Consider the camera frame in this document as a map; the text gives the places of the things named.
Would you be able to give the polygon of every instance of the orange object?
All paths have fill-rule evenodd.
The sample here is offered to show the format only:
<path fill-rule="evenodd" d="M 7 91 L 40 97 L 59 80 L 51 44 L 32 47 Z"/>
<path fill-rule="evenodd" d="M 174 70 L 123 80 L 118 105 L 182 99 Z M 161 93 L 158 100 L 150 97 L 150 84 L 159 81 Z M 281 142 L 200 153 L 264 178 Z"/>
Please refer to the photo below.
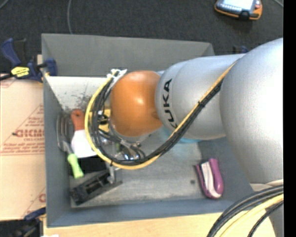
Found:
<path fill-rule="evenodd" d="M 70 115 L 73 124 L 74 124 L 74 130 L 84 130 L 84 112 L 81 109 L 75 109 L 71 112 Z"/>
<path fill-rule="evenodd" d="M 155 92 L 160 75 L 135 71 L 123 76 L 111 92 L 111 124 L 121 135 L 137 137 L 162 126 L 155 108 Z"/>

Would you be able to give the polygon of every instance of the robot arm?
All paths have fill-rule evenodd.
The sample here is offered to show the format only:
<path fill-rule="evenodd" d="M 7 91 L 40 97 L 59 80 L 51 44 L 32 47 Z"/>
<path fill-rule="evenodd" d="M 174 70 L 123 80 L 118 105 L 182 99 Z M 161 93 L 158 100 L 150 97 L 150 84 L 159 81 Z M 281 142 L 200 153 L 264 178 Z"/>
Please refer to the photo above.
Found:
<path fill-rule="evenodd" d="M 95 94 L 89 104 L 95 110 L 91 117 L 100 118 L 99 111 L 111 94 L 111 135 L 105 136 L 114 136 L 131 147 L 161 126 L 175 133 L 195 103 L 200 103 L 200 98 L 214 88 L 217 78 L 227 69 L 230 71 L 221 81 L 221 90 L 203 104 L 183 136 L 198 140 L 226 136 L 250 182 L 282 179 L 283 39 L 246 54 L 184 61 L 171 66 L 161 76 L 147 71 L 128 73 L 111 88 L 111 93 L 105 91 L 110 88 L 105 85 Z M 85 125 L 89 123 L 94 121 L 87 118 Z M 100 139 L 95 141 L 99 142 L 101 156 Z M 172 144 L 165 144 L 150 157 L 138 153 L 142 155 L 138 162 L 115 162 L 106 154 L 103 158 L 119 167 L 127 165 L 126 168 L 135 169 L 153 162 L 171 147 Z"/>

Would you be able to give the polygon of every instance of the gray box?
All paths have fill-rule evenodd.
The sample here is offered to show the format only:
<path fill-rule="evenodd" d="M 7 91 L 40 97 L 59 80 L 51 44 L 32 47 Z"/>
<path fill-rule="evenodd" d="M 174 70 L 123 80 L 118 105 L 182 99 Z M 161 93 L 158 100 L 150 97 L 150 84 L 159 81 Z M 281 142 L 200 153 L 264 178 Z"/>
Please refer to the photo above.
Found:
<path fill-rule="evenodd" d="M 65 153 L 56 138 L 57 115 L 74 107 L 62 97 L 66 88 L 73 87 L 73 77 L 99 78 L 111 68 L 160 71 L 214 52 L 212 45 L 204 42 L 43 34 L 42 55 L 43 59 L 54 58 L 59 69 L 59 77 L 44 80 L 48 227 L 219 212 L 252 192 L 226 138 L 181 141 L 143 169 L 122 170 L 123 184 L 76 206 L 69 195 L 72 180 Z M 157 147 L 167 136 L 168 131 L 162 128 L 143 146 Z M 224 180 L 224 194 L 218 200 L 203 196 L 194 169 L 202 158 L 209 157 L 218 158 Z"/>

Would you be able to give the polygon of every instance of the display screen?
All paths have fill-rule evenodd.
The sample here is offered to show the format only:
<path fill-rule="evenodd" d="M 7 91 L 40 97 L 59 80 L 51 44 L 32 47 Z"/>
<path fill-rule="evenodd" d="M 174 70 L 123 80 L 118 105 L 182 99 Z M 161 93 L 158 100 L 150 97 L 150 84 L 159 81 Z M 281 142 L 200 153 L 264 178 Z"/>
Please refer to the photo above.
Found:
<path fill-rule="evenodd" d="M 223 0 L 223 3 L 250 10 L 253 0 Z"/>

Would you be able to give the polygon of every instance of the white object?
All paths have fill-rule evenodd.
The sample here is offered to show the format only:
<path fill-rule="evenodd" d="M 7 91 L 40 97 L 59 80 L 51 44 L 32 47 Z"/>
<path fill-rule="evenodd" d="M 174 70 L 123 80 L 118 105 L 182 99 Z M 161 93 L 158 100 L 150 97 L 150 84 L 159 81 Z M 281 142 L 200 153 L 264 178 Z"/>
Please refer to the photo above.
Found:
<path fill-rule="evenodd" d="M 71 140 L 71 148 L 78 158 L 85 158 L 97 155 L 96 152 L 92 150 L 87 140 L 85 130 L 78 130 L 74 132 L 73 139 Z"/>

